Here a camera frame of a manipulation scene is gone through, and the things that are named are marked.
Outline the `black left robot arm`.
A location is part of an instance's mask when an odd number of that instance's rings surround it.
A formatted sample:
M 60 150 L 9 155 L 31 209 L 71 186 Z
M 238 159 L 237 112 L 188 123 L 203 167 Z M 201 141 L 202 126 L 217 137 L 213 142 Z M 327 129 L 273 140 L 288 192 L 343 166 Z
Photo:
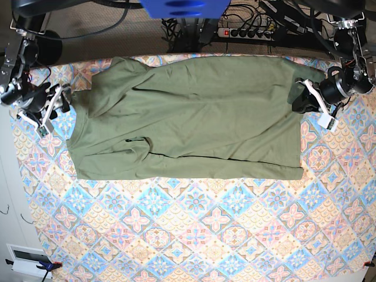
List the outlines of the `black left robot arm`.
M 315 13 L 310 15 L 313 34 L 329 53 L 339 57 L 341 66 L 330 67 L 327 78 L 320 83 L 313 82 L 315 97 L 307 87 L 292 104 L 296 113 L 329 111 L 332 105 L 334 117 L 344 108 L 355 93 L 368 94 L 375 87 L 375 66 L 365 35 L 366 18 L 358 14 L 353 18 L 333 16 L 328 23 L 334 27 L 332 41 L 326 41 L 315 26 Z

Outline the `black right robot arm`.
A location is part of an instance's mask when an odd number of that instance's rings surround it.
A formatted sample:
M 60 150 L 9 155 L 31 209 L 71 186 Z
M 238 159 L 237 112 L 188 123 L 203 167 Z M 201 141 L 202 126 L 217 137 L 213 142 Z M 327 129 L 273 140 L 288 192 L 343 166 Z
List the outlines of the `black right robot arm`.
M 1 67 L 1 105 L 15 105 L 20 114 L 41 124 L 47 110 L 55 119 L 57 110 L 70 111 L 71 89 L 68 84 L 54 86 L 45 78 L 36 85 L 32 83 L 31 69 L 45 67 L 52 74 L 50 66 L 57 63 L 62 54 L 60 36 L 47 29 L 46 14 L 13 19 L 10 28 L 15 31 L 3 54 Z

